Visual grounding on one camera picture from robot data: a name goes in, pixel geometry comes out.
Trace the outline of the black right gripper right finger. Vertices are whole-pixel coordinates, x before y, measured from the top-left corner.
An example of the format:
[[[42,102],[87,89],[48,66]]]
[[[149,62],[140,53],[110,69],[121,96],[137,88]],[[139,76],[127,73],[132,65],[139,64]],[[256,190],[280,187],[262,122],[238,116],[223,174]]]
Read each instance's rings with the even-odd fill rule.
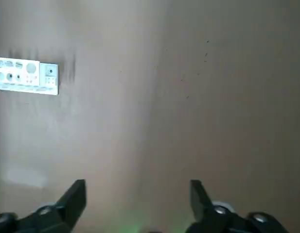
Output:
[[[224,202],[213,202],[200,180],[190,181],[190,204],[195,218],[187,233],[286,233],[272,215],[250,212],[239,216]]]

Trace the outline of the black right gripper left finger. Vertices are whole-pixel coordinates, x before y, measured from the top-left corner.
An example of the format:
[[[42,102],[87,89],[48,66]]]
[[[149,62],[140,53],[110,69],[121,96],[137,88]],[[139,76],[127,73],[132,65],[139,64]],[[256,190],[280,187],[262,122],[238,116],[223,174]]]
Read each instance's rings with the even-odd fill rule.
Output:
[[[0,233],[71,233],[87,205],[86,180],[76,180],[52,205],[26,217],[0,213]]]

